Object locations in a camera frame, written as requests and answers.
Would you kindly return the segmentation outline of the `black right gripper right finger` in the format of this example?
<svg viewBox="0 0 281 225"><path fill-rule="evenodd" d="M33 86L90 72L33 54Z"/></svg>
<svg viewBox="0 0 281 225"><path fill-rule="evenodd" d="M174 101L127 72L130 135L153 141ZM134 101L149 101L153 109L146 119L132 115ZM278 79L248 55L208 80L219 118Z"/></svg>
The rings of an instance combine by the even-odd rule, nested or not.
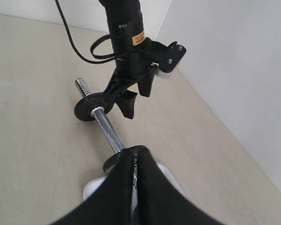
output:
<svg viewBox="0 0 281 225"><path fill-rule="evenodd" d="M137 166L140 225L221 225L187 200L159 169L149 149L132 147Z"/></svg>

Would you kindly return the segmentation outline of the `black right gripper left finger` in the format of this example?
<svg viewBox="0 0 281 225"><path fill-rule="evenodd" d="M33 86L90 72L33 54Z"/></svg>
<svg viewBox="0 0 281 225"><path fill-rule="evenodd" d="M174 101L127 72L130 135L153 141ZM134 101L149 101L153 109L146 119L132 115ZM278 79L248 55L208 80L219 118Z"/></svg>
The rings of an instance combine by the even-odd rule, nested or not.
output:
<svg viewBox="0 0 281 225"><path fill-rule="evenodd" d="M133 192L131 150L121 152L117 163L99 188L54 225L129 225Z"/></svg>

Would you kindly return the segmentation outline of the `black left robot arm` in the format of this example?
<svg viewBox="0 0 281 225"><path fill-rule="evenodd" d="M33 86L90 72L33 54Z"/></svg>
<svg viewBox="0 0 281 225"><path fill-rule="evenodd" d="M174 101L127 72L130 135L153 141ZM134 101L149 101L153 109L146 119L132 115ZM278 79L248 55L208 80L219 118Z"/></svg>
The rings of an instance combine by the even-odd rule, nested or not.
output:
<svg viewBox="0 0 281 225"><path fill-rule="evenodd" d="M138 0L102 0L100 3L105 8L116 63L104 92L124 117L132 119L137 93L129 91L129 87L137 84L141 96L150 96L157 73L153 53L158 43L145 37Z"/></svg>

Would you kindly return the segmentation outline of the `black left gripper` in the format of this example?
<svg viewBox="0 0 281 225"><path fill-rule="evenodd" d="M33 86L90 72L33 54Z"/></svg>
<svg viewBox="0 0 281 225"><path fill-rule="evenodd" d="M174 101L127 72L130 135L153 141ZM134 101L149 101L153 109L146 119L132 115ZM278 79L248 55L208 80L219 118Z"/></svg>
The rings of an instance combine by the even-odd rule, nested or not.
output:
<svg viewBox="0 0 281 225"><path fill-rule="evenodd" d="M169 47L160 42L146 38L140 47L133 48L127 54L116 59L116 68L110 81L103 91L107 100L106 113L109 113L115 104L123 116L128 119L134 118L134 104L137 93L127 90L134 84L138 85L139 91L151 91L154 76L157 74L169 74Z"/></svg>

